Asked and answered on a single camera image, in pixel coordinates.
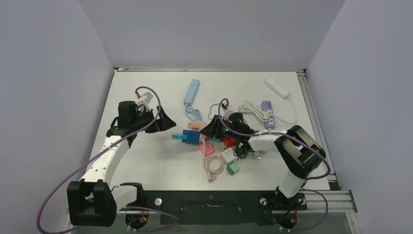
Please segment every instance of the white cable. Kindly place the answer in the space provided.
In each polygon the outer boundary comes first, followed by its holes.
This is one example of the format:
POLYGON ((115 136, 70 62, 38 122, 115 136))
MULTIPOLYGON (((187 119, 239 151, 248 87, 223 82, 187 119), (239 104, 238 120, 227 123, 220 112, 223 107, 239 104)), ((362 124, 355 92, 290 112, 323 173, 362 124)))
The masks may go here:
POLYGON ((274 115, 274 114, 267 113, 267 112, 265 112, 265 111, 262 111, 261 109, 258 109, 254 104, 252 104, 252 103, 251 103, 250 101, 248 101, 248 100, 244 100, 244 102, 242 103, 242 105, 238 107, 238 111, 239 111, 240 113, 243 113, 243 114, 255 114, 255 116, 256 116, 259 120, 261 120, 262 122, 267 121, 268 118, 270 118, 270 116, 274 116, 275 118, 277 118, 278 120, 280 120, 280 121, 282 121, 282 122, 284 122, 284 123, 286 123, 286 124, 294 125, 294 124, 297 123, 297 118, 298 118, 298 117, 297 117, 297 112, 296 112, 296 108, 295 108, 294 103, 293 103, 293 101, 291 100, 290 96, 288 97, 288 100, 290 101, 291 106, 292 106, 293 111, 294 111, 294 122, 292 122, 292 123, 291 123, 291 122, 288 122, 288 121, 285 121, 285 120, 281 119, 280 117, 278 117, 278 116, 276 116, 276 115, 274 115))
POLYGON ((201 111, 198 109, 194 109, 192 106, 185 105, 185 115, 191 120, 192 122, 202 121, 202 114, 201 111))

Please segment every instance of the white cable coil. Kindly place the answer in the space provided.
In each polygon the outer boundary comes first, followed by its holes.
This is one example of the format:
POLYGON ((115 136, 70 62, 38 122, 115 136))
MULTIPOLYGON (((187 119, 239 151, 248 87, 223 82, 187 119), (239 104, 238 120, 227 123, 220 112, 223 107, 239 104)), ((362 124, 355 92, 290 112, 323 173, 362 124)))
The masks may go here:
POLYGON ((271 114, 271 113, 267 113, 267 112, 265 112, 265 111, 262 111, 261 109, 258 109, 254 104, 252 104, 252 103, 251 103, 250 101, 248 101, 248 100, 244 100, 244 102, 242 103, 242 105, 240 105, 240 106, 238 107, 238 111, 239 111, 240 113, 243 113, 243 114, 255 114, 255 116, 256 116, 259 120, 261 120, 262 122, 267 121, 267 120, 270 118, 270 116, 274 116, 275 118, 277 118, 278 120, 280 120, 280 121, 282 121, 282 122, 284 122, 284 123, 286 123, 286 124, 294 125, 294 124, 297 123, 297 112, 296 112, 296 108, 295 108, 295 106, 294 106, 294 103, 291 101, 291 98, 290 98, 290 97, 288 97, 288 100, 290 101, 291 106, 293 107, 293 111, 294 111, 294 121, 293 121, 293 122, 285 121, 285 120, 279 118, 278 116, 276 116, 276 115, 274 115, 274 114, 271 114))

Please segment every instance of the white plug adapter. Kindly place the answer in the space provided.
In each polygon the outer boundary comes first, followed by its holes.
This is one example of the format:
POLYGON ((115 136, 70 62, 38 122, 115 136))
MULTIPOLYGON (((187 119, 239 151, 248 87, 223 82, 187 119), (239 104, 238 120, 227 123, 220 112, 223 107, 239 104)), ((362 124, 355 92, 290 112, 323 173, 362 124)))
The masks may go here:
POLYGON ((274 78, 268 77, 267 79, 265 79, 264 85, 266 85, 272 92, 274 92, 283 100, 287 99, 287 97, 290 95, 290 91, 288 91, 284 86, 278 83, 274 78))
POLYGON ((237 157, 234 156, 234 150, 232 148, 228 148, 222 151, 221 158, 222 158, 222 161, 224 161, 226 165, 229 165, 230 163, 232 163, 233 161, 237 159, 237 157))

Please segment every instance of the blue object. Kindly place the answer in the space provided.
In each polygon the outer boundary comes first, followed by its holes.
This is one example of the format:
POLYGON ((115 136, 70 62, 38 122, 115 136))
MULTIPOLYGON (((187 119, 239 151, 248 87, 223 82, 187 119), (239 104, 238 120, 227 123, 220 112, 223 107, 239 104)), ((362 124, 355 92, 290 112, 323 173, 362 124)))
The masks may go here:
POLYGON ((192 106, 186 106, 185 115, 187 115, 192 122, 203 121, 201 112, 198 109, 194 109, 192 106))
POLYGON ((178 139, 178 140, 181 140, 181 139, 186 140, 188 139, 188 136, 184 134, 172 134, 172 138, 178 139))
POLYGON ((198 88, 199 88, 199 84, 200 83, 198 79, 192 80, 191 85, 188 88, 187 95, 185 96, 185 99, 184 99, 184 106, 191 106, 193 104, 196 92, 198 91, 198 88))
POLYGON ((186 135, 186 139, 182 139, 183 143, 188 143, 188 144, 199 144, 199 136, 200 133, 195 130, 183 130, 182 131, 183 135, 186 135))
POLYGON ((192 107, 193 101, 195 99, 196 92, 199 88, 199 80, 193 79, 191 85, 188 88, 187 95, 184 98, 184 106, 185 106, 185 115, 191 120, 192 122, 202 121, 202 114, 198 109, 194 109, 192 107))

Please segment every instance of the white power strip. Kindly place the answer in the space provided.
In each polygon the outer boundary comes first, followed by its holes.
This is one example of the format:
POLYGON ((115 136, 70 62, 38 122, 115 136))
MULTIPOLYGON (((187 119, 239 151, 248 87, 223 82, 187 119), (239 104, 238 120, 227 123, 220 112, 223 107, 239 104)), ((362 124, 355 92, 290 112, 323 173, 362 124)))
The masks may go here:
POLYGON ((267 78, 264 80, 264 84, 277 96, 285 100, 290 95, 290 91, 278 83, 274 78, 267 78))

